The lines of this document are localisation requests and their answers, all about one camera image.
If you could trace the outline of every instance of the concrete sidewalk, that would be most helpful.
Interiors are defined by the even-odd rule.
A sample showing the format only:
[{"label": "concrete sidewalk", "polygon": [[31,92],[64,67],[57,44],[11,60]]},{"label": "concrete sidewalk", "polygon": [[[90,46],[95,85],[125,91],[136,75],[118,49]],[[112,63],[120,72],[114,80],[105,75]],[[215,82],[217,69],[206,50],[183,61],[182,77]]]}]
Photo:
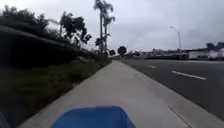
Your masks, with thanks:
[{"label": "concrete sidewalk", "polygon": [[80,107],[122,107],[137,128],[223,128],[224,123],[135,69],[113,61],[20,128],[49,128]]}]

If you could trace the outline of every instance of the grass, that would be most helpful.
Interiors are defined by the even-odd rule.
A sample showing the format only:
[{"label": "grass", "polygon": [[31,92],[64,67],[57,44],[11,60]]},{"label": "grass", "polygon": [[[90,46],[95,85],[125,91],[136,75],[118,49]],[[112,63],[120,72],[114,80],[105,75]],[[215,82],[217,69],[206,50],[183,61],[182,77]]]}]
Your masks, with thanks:
[{"label": "grass", "polygon": [[30,117],[108,63],[89,60],[29,69],[13,83],[13,94],[26,109],[26,117]]}]

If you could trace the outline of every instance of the street lamp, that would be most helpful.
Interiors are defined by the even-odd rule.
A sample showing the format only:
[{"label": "street lamp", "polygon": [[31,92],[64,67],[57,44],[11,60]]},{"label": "street lamp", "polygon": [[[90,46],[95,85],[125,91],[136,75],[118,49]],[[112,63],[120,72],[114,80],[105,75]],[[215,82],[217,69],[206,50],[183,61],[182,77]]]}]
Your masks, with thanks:
[{"label": "street lamp", "polygon": [[178,33],[179,46],[180,46],[180,60],[181,60],[181,39],[180,39],[180,31],[178,31],[176,28],[174,28],[174,27],[172,27],[172,26],[171,26],[170,28],[176,30],[177,33]]}]

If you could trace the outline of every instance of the cloud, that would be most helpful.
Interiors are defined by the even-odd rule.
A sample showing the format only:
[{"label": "cloud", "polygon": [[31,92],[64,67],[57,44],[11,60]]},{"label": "cloud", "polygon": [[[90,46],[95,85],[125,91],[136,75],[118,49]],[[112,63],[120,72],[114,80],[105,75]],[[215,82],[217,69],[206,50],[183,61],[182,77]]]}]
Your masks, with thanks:
[{"label": "cloud", "polygon": [[[224,41],[223,0],[107,0],[114,5],[116,22],[109,26],[110,49],[127,46],[129,50],[177,49],[181,32],[184,49],[205,47],[207,42]],[[29,8],[59,20],[63,11],[83,16],[93,35],[88,48],[99,36],[99,14],[94,0],[1,0],[1,4]]]}]

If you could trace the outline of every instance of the asphalt road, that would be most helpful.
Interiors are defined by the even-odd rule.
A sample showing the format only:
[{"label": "asphalt road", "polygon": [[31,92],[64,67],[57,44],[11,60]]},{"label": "asphalt road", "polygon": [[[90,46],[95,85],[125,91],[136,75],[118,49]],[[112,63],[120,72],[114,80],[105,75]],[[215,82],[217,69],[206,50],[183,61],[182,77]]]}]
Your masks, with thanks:
[{"label": "asphalt road", "polygon": [[224,121],[224,62],[123,60]]}]

